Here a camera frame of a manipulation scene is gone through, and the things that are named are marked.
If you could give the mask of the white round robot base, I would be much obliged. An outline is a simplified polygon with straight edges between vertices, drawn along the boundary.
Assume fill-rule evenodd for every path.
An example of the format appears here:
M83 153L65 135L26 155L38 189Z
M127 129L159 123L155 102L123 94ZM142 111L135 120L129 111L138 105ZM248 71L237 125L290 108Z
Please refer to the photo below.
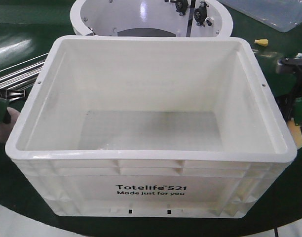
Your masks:
M216 0L77 0L70 21L84 36L227 38L233 30Z

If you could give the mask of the gripper green board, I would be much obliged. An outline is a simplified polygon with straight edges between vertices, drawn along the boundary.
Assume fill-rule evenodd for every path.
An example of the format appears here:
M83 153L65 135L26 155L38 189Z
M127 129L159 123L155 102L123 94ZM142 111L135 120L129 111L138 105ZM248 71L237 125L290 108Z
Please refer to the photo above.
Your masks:
M302 122L302 58L282 58L278 60L278 74L293 74L296 82L292 89L284 95L276 97L276 103L286 122L294 120Z
M9 100L7 99L6 91L0 90L0 124L10 123L10 114L7 109L8 105L9 105Z

